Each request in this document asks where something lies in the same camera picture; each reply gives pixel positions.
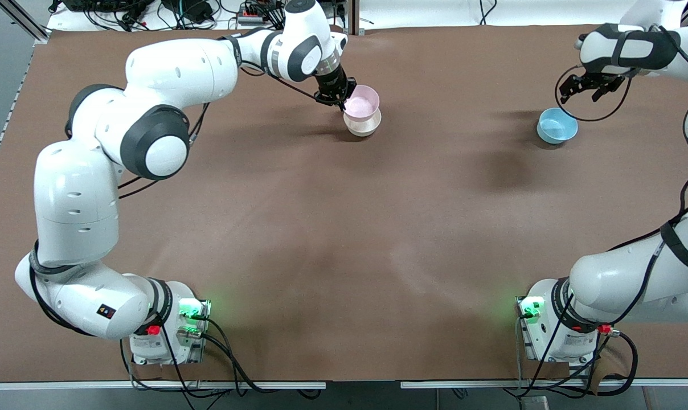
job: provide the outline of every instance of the white joint cap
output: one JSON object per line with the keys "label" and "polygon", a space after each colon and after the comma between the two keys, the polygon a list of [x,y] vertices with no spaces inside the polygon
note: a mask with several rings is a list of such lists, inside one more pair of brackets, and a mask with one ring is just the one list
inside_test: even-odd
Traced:
{"label": "white joint cap", "polygon": [[146,168],[160,177],[174,174],[187,159],[187,147],[180,138],[167,135],[154,141],[146,151]]}

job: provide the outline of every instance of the brown tabletop surface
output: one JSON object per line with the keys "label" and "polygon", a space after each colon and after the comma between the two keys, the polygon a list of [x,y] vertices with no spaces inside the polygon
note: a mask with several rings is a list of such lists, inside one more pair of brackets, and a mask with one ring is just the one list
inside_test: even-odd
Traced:
{"label": "brown tabletop surface", "polygon": [[[122,201],[104,262],[211,299],[256,380],[513,379],[515,296],[661,225],[688,177],[688,85],[667,78],[637,78],[618,114],[563,147],[540,142],[537,118],[589,29],[351,37],[346,72],[381,98],[365,140],[337,109],[241,73],[185,168]],[[126,378],[118,343],[54,325],[14,283],[36,239],[35,158],[65,138],[83,86],[125,85],[131,50],[219,35],[55,32],[36,47],[0,149],[0,382]],[[604,114],[623,90],[568,107]],[[622,329],[638,376],[688,377],[688,324]],[[230,379],[230,367],[208,354],[185,376]]]}

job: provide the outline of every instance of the white cup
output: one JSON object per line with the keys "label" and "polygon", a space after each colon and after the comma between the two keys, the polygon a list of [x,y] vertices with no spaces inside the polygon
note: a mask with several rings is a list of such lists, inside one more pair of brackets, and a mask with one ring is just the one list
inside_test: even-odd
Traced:
{"label": "white cup", "polygon": [[344,124],[357,137],[369,137],[382,122],[380,96],[373,88],[357,85],[344,101]]}

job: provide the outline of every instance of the gray floor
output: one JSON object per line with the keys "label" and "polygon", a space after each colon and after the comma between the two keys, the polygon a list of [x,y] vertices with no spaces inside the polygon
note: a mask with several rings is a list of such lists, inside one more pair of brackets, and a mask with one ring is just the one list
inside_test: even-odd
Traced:
{"label": "gray floor", "polygon": [[[34,2],[38,10],[46,5]],[[32,40],[18,27],[11,24],[8,16],[0,11],[0,134],[18,85],[26,71],[32,53]],[[548,393],[552,409],[619,408],[624,410],[688,410],[688,387],[662,387],[630,389],[620,397],[586,397],[568,400]],[[458,400],[450,390],[440,390],[440,408],[443,409],[513,409],[517,403],[500,389],[472,389],[469,397]],[[195,407],[206,408],[208,400],[196,401]],[[251,392],[246,397],[224,397],[214,408],[266,408],[283,410],[290,408],[328,409],[428,409],[436,408],[435,390],[401,390],[395,382],[333,383],[315,401],[305,400],[295,392],[278,392],[260,395]],[[187,403],[180,394],[136,392],[132,389],[76,389],[34,390],[0,392],[0,410],[109,410],[126,408],[150,408],[154,410],[185,409]]]}

